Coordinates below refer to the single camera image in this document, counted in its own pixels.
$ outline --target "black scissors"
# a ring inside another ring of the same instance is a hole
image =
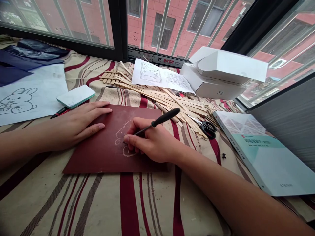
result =
[[[193,118],[191,115],[188,115],[190,118],[192,118],[195,122],[197,122],[197,124],[199,124],[200,129],[205,133],[205,135],[209,138],[209,139],[214,139],[216,138],[216,134],[215,132],[217,131],[217,128],[214,126],[214,124],[212,124],[209,121],[200,121],[197,120],[195,118]]]

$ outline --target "table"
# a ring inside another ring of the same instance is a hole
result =
[[[86,84],[96,92],[90,101],[108,100],[116,105],[157,109],[145,96],[131,90],[106,88],[98,79],[105,70],[124,72],[118,62],[74,51],[64,60],[69,90]],[[215,110],[240,112],[233,101],[196,99]],[[0,132],[48,119],[2,126]],[[181,142],[257,186],[220,129],[216,139],[209,141],[198,139],[186,124],[180,127],[168,121],[164,127]],[[63,175],[74,149],[42,153],[0,173],[0,222],[4,235],[232,234],[211,202],[179,167],[173,166],[168,173]],[[305,222],[315,219],[313,196],[276,199]]]

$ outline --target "printed drawing sheet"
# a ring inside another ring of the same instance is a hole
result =
[[[159,86],[181,92],[194,93],[184,76],[149,62],[136,59],[132,84]]]
[[[68,92],[63,64],[33,72],[0,87],[0,126],[53,115],[63,108],[56,99]]]

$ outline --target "green eraser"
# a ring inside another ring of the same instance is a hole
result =
[[[87,85],[82,85],[78,88],[57,97],[57,100],[69,109],[73,109],[90,99],[95,95],[95,92]]]

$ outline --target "gray wall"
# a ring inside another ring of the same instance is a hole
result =
[[[315,78],[249,114],[315,171]]]

